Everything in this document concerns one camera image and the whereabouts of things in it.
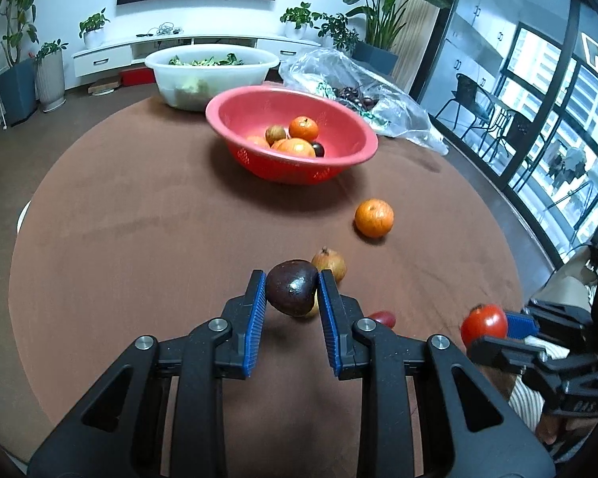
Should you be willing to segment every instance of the bolt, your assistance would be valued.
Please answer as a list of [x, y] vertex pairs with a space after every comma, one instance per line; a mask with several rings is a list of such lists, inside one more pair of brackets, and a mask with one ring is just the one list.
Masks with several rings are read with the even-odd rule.
[[436, 334], [432, 337], [432, 345], [440, 351], [444, 351], [450, 346], [450, 340], [442, 334]]
[[228, 322], [223, 318], [213, 318], [209, 322], [209, 329], [211, 331], [215, 331], [216, 333], [220, 333], [221, 331], [225, 331], [228, 327]]
[[377, 324], [371, 318], [361, 318], [356, 323], [356, 326], [359, 328], [359, 330], [369, 333], [370, 331], [373, 331], [376, 329]]
[[135, 348], [141, 351], [147, 351], [153, 346], [153, 338], [150, 336], [140, 336], [135, 340]]

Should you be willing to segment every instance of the brown table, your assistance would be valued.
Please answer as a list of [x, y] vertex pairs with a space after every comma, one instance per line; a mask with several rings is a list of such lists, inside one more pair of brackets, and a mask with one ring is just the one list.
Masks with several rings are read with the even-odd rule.
[[[396, 213], [375, 244], [351, 225], [373, 196]], [[18, 235], [9, 306], [33, 392], [57, 423], [136, 337], [185, 335], [243, 293], [252, 269], [324, 245], [348, 263], [342, 292], [367, 313], [395, 311], [403, 335], [460, 343], [475, 304], [520, 305], [494, 218], [427, 149], [381, 139], [331, 182], [283, 186], [242, 169], [201, 115], [157, 98], [114, 114], [51, 168]], [[254, 375], [225, 383], [224, 413], [232, 476], [354, 476], [360, 383], [332, 376], [318, 319], [269, 307]]]

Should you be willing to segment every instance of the tv stand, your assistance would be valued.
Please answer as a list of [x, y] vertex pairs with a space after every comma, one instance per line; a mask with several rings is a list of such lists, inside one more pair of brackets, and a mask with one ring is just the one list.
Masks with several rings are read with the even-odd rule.
[[75, 76], [82, 77], [112, 69], [144, 64], [147, 55], [173, 46], [199, 43], [228, 43], [261, 48], [283, 59], [319, 43], [306, 39], [290, 39], [279, 35], [197, 33], [129, 37], [103, 43], [73, 55]]

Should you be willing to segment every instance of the white plastic bowl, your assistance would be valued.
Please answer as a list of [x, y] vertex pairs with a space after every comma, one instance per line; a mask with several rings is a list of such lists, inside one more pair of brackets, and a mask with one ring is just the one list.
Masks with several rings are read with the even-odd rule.
[[[174, 66], [177, 56], [184, 63], [214, 57], [225, 59], [230, 53], [244, 64], [237, 66]], [[166, 103], [178, 110], [203, 111], [211, 99], [226, 90], [262, 84], [268, 70], [279, 65], [279, 58], [257, 48], [226, 44], [176, 46], [152, 53], [145, 60], [152, 68], [159, 92]]]

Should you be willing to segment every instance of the striped fabric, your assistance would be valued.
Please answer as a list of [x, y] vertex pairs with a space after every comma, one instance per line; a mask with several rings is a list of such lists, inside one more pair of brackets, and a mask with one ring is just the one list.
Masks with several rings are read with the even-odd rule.
[[[569, 354], [569, 349], [549, 343], [549, 341], [539, 340], [533, 336], [528, 336], [524, 342], [533, 347], [544, 348], [547, 355], [553, 359], [565, 359]], [[545, 401], [541, 395], [524, 385], [521, 376], [517, 376], [514, 390], [512, 390], [509, 398], [509, 405], [532, 432], [536, 431], [544, 404]]]

